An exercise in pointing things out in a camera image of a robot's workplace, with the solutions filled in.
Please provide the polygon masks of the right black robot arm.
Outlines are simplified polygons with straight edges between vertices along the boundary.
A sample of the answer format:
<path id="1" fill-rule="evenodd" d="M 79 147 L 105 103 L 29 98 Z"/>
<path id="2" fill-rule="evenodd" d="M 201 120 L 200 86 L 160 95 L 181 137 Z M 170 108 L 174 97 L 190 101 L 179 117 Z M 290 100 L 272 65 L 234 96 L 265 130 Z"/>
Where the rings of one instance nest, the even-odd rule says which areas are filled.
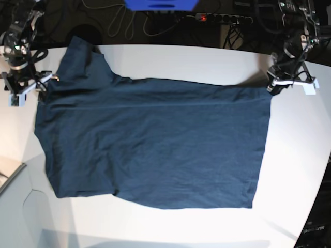
<path id="1" fill-rule="evenodd" d="M 42 99 L 51 80 L 59 77 L 51 71 L 37 71 L 35 64 L 45 59 L 48 49 L 39 49 L 34 54 L 31 46 L 37 36 L 37 24 L 45 14 L 47 1 L 18 1 L 7 31 L 1 34 L 1 57 L 9 66 L 1 73 L 4 90 L 9 92 L 9 106 L 23 107 L 27 94 L 39 92 Z"/>

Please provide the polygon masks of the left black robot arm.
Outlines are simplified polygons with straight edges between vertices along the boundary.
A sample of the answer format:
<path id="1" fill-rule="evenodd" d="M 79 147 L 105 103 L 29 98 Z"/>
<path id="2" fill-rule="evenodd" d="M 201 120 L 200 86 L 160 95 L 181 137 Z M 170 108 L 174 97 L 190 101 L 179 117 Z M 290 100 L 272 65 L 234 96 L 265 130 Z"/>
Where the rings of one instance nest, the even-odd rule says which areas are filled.
<path id="1" fill-rule="evenodd" d="M 262 19 L 262 5 L 253 1 L 255 17 L 269 34 L 283 38 L 280 52 L 271 53 L 267 70 L 267 91 L 278 95 L 290 86 L 301 86 L 306 95 L 315 95 L 320 88 L 318 79 L 306 66 L 311 50 L 323 41 L 330 41 L 330 26 L 320 25 L 313 1 L 275 1 L 273 4 L 282 20 L 281 29 L 271 29 Z"/>

